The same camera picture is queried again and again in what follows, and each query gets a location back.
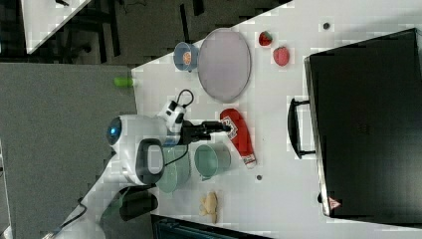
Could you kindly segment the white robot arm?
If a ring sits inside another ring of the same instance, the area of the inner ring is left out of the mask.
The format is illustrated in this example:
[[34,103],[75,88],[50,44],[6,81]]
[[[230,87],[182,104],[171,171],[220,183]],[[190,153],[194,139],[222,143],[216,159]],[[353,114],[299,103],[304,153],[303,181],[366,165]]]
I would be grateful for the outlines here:
[[106,239],[100,222],[112,200],[125,188],[156,183],[165,169],[166,146],[209,140],[212,133],[229,130],[219,121],[194,124],[184,115],[114,118],[106,131],[113,156],[104,172],[65,222],[42,239]]

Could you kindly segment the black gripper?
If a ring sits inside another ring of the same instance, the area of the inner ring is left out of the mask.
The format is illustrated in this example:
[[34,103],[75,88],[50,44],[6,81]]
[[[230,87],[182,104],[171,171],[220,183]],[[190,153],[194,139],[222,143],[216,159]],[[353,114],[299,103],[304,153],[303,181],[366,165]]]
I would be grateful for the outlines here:
[[210,132],[228,132],[231,130],[229,125],[225,125],[219,121],[204,121],[201,124],[193,124],[189,120],[182,123],[180,144],[188,145],[192,142],[200,140],[210,140]]

